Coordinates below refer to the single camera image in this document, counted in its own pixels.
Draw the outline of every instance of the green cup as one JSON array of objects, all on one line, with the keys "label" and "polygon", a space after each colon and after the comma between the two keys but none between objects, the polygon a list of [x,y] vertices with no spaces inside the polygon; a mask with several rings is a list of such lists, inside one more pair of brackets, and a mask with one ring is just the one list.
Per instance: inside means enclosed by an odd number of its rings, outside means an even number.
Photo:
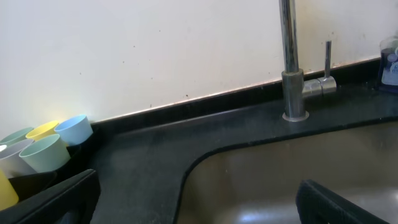
[{"label": "green cup", "polygon": [[29,133],[31,130],[33,130],[33,128],[24,128],[22,130],[16,131],[16,132],[8,135],[4,139],[0,140],[0,145],[5,144],[7,146],[10,146],[19,141],[22,141],[22,140],[26,139],[26,137],[25,137],[26,134]]},{"label": "green cup", "polygon": [[59,134],[49,135],[31,144],[19,153],[19,157],[38,173],[56,170],[70,160]]}]

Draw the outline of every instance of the faucet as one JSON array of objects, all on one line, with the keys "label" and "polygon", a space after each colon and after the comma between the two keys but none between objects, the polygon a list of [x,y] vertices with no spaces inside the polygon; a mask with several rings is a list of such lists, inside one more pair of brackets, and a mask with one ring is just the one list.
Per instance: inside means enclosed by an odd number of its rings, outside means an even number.
[{"label": "faucet", "polygon": [[331,41],[325,44],[325,76],[304,81],[297,56],[295,0],[279,0],[279,9],[285,60],[282,72],[285,113],[282,117],[287,121],[303,121],[309,117],[304,108],[304,98],[336,91],[336,81],[330,76]]}]

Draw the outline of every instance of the dish soap bottle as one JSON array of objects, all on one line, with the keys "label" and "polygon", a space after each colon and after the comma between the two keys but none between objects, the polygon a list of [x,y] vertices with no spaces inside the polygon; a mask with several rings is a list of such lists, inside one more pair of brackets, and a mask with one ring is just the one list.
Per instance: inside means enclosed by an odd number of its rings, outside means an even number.
[{"label": "dish soap bottle", "polygon": [[381,62],[377,87],[379,90],[398,93],[398,35],[380,43]]}]

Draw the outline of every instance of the countertop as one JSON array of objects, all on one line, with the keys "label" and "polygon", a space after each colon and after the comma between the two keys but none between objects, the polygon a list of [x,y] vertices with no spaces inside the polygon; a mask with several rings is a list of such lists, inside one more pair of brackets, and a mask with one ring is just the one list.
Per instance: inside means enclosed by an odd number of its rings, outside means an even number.
[{"label": "countertop", "polygon": [[92,158],[101,196],[92,223],[174,223],[185,176],[221,151],[398,118],[398,95],[340,86],[306,101],[309,119],[282,119],[283,99],[115,136]]}]

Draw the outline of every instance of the stainless steel sink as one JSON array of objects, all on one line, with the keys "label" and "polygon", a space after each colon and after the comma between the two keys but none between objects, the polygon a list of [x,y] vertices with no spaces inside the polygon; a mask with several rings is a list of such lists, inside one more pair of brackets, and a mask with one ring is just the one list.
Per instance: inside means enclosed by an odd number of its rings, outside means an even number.
[{"label": "stainless steel sink", "polygon": [[188,176],[177,223],[300,223],[295,194],[303,179],[398,223],[398,123],[211,156]]}]

